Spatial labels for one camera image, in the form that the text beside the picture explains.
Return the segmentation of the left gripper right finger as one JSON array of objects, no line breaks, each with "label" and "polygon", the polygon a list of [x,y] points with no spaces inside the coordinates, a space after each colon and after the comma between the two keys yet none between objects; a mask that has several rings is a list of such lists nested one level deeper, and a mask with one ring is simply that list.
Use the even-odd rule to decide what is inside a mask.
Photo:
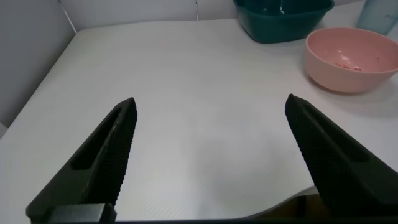
[{"label": "left gripper right finger", "polygon": [[322,200],[336,217],[397,216],[397,172],[308,101],[285,116]]}]

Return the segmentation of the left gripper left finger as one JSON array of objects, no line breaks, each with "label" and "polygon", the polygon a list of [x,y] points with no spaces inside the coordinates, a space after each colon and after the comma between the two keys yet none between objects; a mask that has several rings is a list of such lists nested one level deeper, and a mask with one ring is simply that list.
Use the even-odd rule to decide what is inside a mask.
[{"label": "left gripper left finger", "polygon": [[137,122],[136,103],[118,103],[31,201],[32,223],[113,223]]}]

